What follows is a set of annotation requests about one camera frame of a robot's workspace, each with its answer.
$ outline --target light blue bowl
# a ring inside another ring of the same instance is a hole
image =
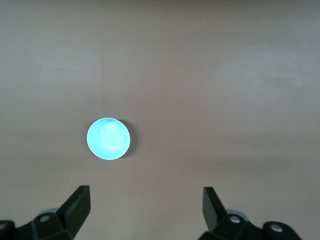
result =
[[[86,141],[91,152],[104,160],[122,157],[130,146],[127,127],[117,119],[102,118],[89,128]]]

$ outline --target bowl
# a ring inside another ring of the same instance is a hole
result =
[[[91,152],[104,160],[122,157],[130,146],[127,127],[114,118],[101,118],[89,128],[86,141]]]

